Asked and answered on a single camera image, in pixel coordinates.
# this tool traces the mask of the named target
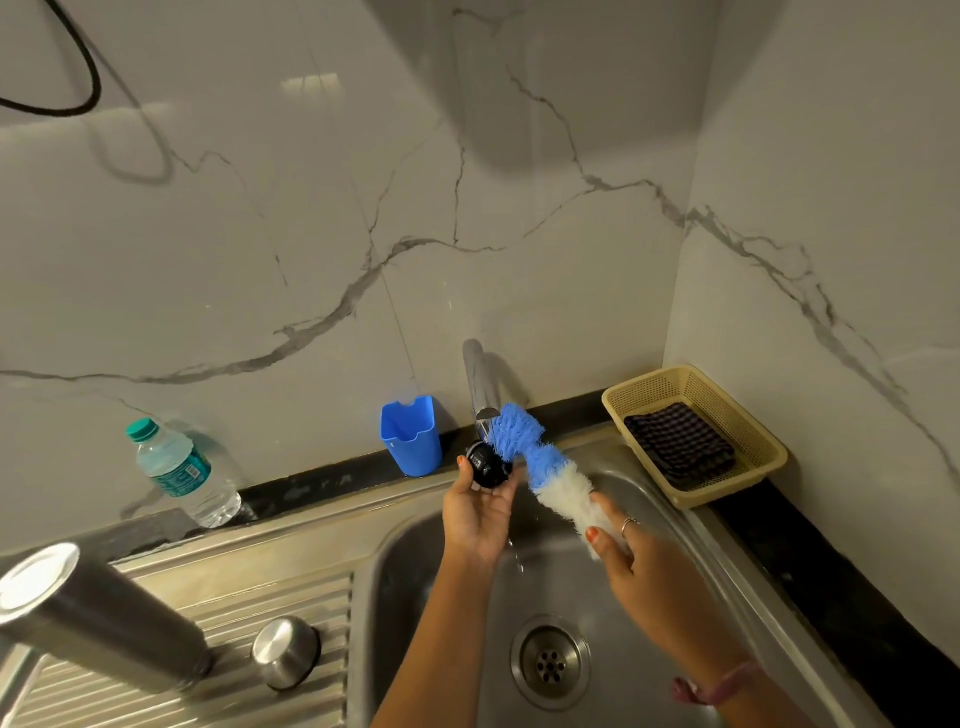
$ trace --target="black wire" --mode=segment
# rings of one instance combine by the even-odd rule
[[[90,55],[84,39],[77,33],[77,29],[73,27],[73,23],[70,22],[70,18],[67,17],[66,12],[63,11],[63,8],[60,7],[57,0],[44,0],[44,2],[50,10],[53,11],[53,14],[57,16],[57,20],[66,28],[66,32],[73,38],[73,42],[77,44],[77,48],[80,49],[80,53],[84,57],[84,61],[86,61],[86,67],[90,71],[90,81],[93,84],[90,98],[73,109],[45,109],[44,107],[32,107],[28,104],[20,104],[16,101],[0,97],[0,107],[7,107],[7,109],[13,109],[14,111],[23,111],[24,113],[32,113],[37,116],[81,116],[96,109],[97,104],[100,103],[100,97],[104,92],[103,85],[100,82],[100,71],[97,70],[97,64]]]

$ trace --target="stainless steel sink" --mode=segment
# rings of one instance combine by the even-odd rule
[[[571,454],[596,488],[645,529],[685,546],[677,519],[668,518],[660,499],[652,497],[646,478],[637,477],[636,461],[624,458],[626,451],[593,447]],[[681,671],[627,617],[603,566],[590,557],[572,526],[528,490],[517,494],[510,539],[494,580],[479,726],[613,726],[627,719],[631,725],[664,728],[722,724],[712,709],[670,700],[670,680]],[[385,554],[374,597],[371,662],[377,705],[413,638],[443,550],[443,524],[434,516],[411,526]],[[729,605],[720,585],[714,586],[721,603]],[[739,629],[735,612],[728,609],[728,614]],[[524,643],[531,639],[528,646],[538,659],[524,669]],[[564,646],[576,666],[560,662]],[[576,667],[575,675],[570,667]],[[573,693],[570,705],[567,697]]]
[[[820,726],[889,725],[723,523],[706,509],[674,510],[612,426],[558,445],[645,528],[687,550],[731,624]],[[145,695],[17,646],[0,661],[0,726],[369,725],[437,573],[453,476],[402,480],[131,559],[120,568],[216,645],[211,678],[187,695]],[[623,614],[587,547],[523,489],[511,539],[493,587],[479,725],[720,724],[711,709],[670,703],[678,669]],[[280,615],[306,619],[325,641],[315,673],[276,695],[248,653]]]

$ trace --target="running water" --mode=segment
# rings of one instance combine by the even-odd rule
[[[520,573],[523,573],[523,565],[520,563],[520,554],[517,553],[516,551],[516,547],[514,546],[514,540],[511,538],[508,538],[507,546],[509,546],[510,551],[514,553],[514,559],[516,560],[516,567],[520,570]]]

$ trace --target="dark checkered cloth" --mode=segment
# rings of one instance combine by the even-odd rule
[[[697,488],[735,463],[733,446],[682,402],[623,422],[664,477],[680,490]]]

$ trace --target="ring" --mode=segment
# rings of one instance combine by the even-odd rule
[[[627,520],[623,522],[623,528],[620,529],[620,538],[627,538],[627,525],[630,523],[636,523],[636,519],[633,516],[627,516]]]

